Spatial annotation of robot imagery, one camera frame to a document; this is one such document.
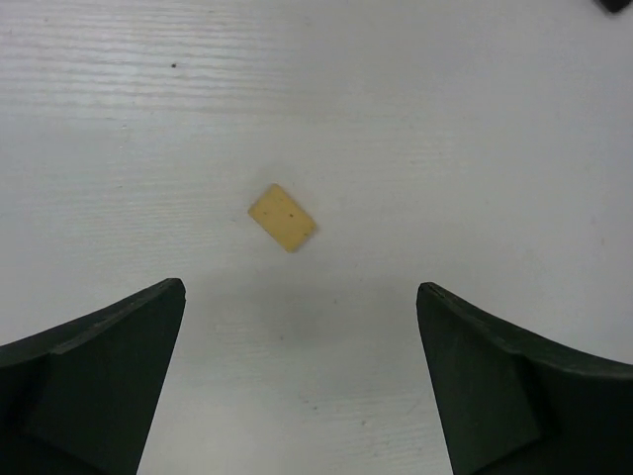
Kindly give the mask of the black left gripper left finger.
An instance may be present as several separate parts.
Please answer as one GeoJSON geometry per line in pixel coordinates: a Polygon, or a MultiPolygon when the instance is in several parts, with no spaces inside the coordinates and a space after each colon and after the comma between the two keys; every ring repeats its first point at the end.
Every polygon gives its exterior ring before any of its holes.
{"type": "Polygon", "coordinates": [[[137,473],[185,304],[169,278],[2,345],[2,473],[137,473]]]}

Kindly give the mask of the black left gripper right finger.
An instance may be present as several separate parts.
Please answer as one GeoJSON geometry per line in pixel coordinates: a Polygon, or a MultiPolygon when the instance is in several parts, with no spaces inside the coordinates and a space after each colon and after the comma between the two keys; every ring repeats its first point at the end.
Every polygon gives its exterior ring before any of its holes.
{"type": "Polygon", "coordinates": [[[629,474],[632,367],[419,286],[419,332],[455,474],[629,474]]]}

